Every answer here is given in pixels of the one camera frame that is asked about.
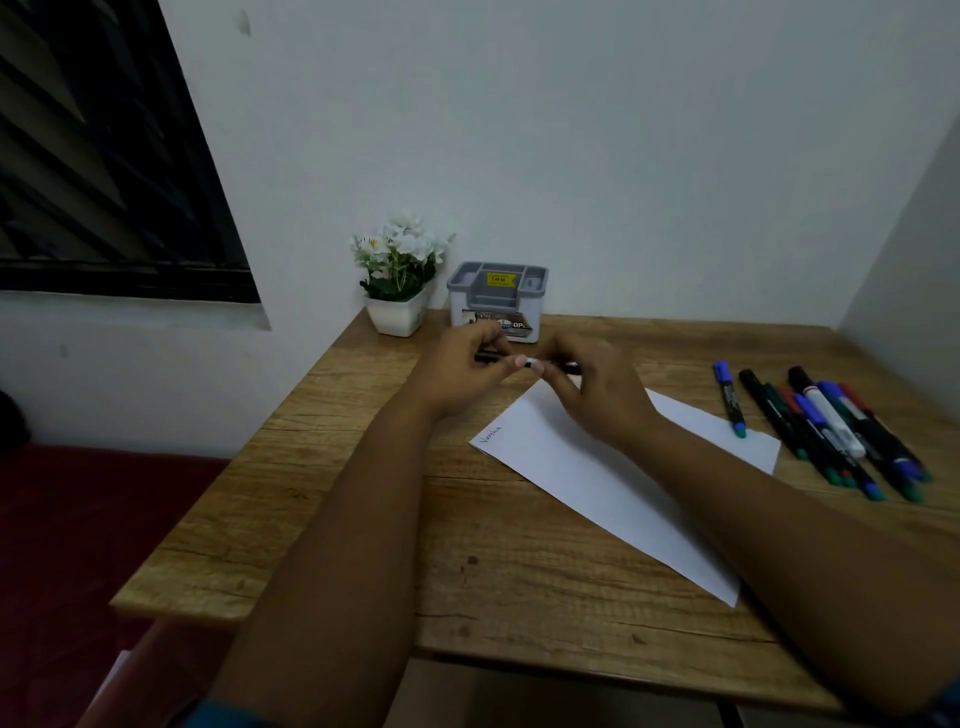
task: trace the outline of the black window grille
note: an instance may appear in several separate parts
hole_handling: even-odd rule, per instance
[[[156,0],[0,0],[0,289],[258,303]]]

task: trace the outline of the wooden desk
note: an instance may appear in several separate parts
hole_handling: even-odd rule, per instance
[[[446,326],[431,311],[410,339],[361,312],[113,600],[125,612],[239,624],[314,513],[368,422]],[[926,505],[871,503],[781,451],[775,475],[960,570],[960,428],[826,328],[544,317],[632,352],[651,389],[723,415],[710,364],[784,380],[802,363],[847,381],[924,459]],[[659,690],[835,711],[761,619],[618,541],[468,440],[535,381],[521,372],[430,447],[420,520],[420,651],[616,677]],[[770,431],[753,402],[749,427]]]

